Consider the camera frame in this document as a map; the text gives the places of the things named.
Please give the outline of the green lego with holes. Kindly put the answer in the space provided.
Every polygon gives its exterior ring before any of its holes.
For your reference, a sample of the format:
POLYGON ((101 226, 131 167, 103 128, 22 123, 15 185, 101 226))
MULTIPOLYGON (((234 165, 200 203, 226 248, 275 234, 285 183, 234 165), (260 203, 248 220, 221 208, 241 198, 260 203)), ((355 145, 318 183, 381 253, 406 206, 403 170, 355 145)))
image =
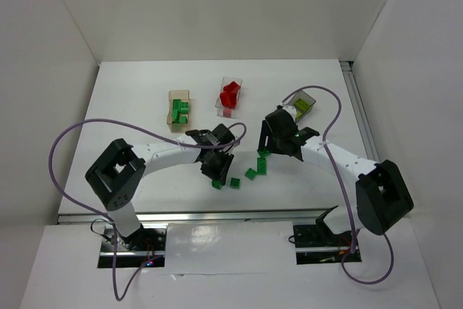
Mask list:
POLYGON ((236 177, 232 177, 230 179, 230 183, 229 183, 229 186, 233 189, 239 189, 240 186, 241 186, 241 179, 240 178, 236 178, 236 177))
POLYGON ((258 150, 258 155, 260 158, 266 158, 271 155, 271 152, 269 150, 263 149, 263 150, 258 150))

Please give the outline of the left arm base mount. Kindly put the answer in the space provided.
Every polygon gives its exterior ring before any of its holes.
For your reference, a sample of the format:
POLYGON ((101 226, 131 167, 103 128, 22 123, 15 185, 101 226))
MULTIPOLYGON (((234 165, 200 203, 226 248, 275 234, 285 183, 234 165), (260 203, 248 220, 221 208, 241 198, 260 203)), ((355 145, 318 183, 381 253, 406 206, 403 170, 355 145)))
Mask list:
POLYGON ((166 224, 145 224, 141 232, 128 239, 120 235, 115 237, 112 225, 103 219, 94 220, 90 224, 90 231, 101 241, 98 268, 112 267, 115 245, 117 268, 138 268, 142 263, 146 268, 165 266, 166 224))

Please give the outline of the green lego with holes bottom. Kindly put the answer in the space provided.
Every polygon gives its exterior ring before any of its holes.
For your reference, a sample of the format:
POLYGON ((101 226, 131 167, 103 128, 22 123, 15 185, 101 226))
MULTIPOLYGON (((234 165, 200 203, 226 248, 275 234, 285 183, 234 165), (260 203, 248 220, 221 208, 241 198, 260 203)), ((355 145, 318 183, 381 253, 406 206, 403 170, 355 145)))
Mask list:
POLYGON ((236 177, 232 177, 230 179, 230 183, 229 183, 229 186, 233 189, 239 189, 240 186, 241 186, 241 179, 240 178, 236 178, 236 177))

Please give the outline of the green small lego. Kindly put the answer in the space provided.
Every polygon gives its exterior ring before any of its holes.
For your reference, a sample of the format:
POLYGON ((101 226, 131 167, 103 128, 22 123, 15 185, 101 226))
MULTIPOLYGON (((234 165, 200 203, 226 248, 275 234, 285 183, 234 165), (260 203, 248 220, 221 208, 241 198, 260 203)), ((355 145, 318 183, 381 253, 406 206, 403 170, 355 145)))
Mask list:
POLYGON ((253 168, 249 168, 245 172, 245 177, 248 178, 249 180, 254 180, 257 177, 257 175, 258 173, 253 168))
POLYGON ((211 185, 212 185, 213 188, 215 188, 215 189, 217 189, 217 190, 221 190, 222 187, 223 187, 223 185, 221 184, 221 182, 218 181, 218 180, 213 180, 213 181, 211 182, 211 185))
POLYGON ((190 103, 186 102, 186 101, 180 101, 179 111, 180 111, 181 114, 189 114, 190 103))

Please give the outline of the dark smoked plastic container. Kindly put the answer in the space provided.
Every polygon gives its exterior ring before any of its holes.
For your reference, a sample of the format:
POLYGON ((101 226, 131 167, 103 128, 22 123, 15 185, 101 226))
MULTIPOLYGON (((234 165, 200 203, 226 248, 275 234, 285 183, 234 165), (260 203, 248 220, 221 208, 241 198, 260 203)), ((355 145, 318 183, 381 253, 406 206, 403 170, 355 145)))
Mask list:
POLYGON ((295 93, 289 101, 289 105, 296 109, 296 122, 301 121, 313 109, 316 100, 303 90, 295 93))

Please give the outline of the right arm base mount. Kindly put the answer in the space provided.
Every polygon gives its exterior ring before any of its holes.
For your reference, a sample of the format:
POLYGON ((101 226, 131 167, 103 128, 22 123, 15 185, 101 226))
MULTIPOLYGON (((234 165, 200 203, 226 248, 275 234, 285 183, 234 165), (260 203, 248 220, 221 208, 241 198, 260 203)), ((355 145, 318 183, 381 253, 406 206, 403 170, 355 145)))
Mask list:
POLYGON ((323 236, 316 225, 294 225, 293 234, 288 237, 289 243, 295 247, 297 265, 361 262, 360 249, 350 253, 352 233, 323 236))

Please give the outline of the yellow-green long lego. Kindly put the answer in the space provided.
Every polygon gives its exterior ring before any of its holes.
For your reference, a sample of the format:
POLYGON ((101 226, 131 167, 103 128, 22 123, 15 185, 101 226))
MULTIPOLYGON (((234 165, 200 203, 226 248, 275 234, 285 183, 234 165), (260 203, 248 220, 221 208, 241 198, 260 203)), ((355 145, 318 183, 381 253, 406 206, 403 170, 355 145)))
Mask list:
POLYGON ((311 108, 310 103, 308 103, 306 100, 299 98, 294 102, 294 106, 300 110, 302 113, 308 112, 311 108))

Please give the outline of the green long lego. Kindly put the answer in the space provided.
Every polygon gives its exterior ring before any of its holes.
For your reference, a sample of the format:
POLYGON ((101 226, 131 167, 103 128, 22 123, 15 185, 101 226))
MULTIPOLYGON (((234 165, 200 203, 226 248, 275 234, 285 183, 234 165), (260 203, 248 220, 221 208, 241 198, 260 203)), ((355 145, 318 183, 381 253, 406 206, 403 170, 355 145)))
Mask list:
POLYGON ((258 175, 267 175, 266 158, 257 158, 257 173, 258 175))
POLYGON ((171 111, 172 123, 178 123, 179 115, 181 114, 179 111, 180 101, 181 101, 180 99, 174 99, 172 101, 172 111, 171 111))

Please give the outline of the green small lego bottom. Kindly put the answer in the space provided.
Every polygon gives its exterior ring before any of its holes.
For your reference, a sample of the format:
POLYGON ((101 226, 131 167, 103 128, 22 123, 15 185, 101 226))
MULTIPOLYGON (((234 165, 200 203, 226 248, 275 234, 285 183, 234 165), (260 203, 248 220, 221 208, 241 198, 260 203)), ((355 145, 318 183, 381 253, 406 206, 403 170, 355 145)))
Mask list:
POLYGON ((215 189, 217 189, 217 190, 221 190, 222 187, 223 187, 223 185, 221 184, 221 182, 218 181, 218 180, 213 180, 213 181, 211 182, 211 185, 212 185, 213 188, 215 188, 215 189))

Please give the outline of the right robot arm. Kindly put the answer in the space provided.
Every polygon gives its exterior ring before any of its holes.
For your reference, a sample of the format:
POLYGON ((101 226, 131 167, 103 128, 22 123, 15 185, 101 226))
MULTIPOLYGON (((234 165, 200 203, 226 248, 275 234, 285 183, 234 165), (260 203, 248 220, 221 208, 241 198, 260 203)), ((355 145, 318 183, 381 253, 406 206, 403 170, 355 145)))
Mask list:
POLYGON ((358 229, 382 235, 415 207, 394 162, 361 158, 329 143, 312 128, 300 129, 284 107, 262 121, 258 149, 294 157, 341 178, 349 201, 345 208, 333 208, 323 217, 333 234, 350 230, 353 220, 358 229))

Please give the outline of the wooden box container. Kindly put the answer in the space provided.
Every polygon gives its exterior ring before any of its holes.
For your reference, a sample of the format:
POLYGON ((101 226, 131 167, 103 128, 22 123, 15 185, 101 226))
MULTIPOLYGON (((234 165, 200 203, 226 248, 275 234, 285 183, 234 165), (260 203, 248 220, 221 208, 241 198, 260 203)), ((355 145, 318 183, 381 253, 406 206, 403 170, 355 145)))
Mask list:
POLYGON ((166 124, 171 133, 183 133, 190 129, 191 101, 189 90, 168 92, 169 110, 166 124))

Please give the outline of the red small lego brick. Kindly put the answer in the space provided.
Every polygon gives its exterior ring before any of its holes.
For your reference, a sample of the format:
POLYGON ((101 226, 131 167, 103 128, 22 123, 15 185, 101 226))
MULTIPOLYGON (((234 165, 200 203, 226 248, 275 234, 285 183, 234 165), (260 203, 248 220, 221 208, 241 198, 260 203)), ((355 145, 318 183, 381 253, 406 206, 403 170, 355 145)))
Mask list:
POLYGON ((231 109, 224 109, 223 116, 226 118, 232 118, 233 111, 231 109))

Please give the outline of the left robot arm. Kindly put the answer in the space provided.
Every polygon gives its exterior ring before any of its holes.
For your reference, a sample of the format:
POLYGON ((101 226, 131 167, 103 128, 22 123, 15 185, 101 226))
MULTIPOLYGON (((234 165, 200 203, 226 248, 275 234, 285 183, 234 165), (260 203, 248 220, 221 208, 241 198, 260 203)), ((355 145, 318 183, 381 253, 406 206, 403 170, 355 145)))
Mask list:
POLYGON ((132 199, 142 178, 180 164, 200 164, 200 172, 226 183, 237 139, 224 124, 213 130, 190 130, 159 143, 130 145, 112 141, 87 170, 85 179, 114 222, 117 234, 132 250, 157 237, 144 228, 132 199))

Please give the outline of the clear plastic container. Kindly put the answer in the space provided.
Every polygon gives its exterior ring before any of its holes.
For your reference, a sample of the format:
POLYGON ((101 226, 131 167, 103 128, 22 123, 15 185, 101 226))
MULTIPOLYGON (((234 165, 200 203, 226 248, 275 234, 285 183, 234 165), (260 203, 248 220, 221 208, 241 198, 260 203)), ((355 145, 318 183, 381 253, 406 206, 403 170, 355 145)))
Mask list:
POLYGON ((242 80, 234 77, 223 77, 220 91, 216 99, 216 114, 218 117, 235 119, 238 117, 242 80))

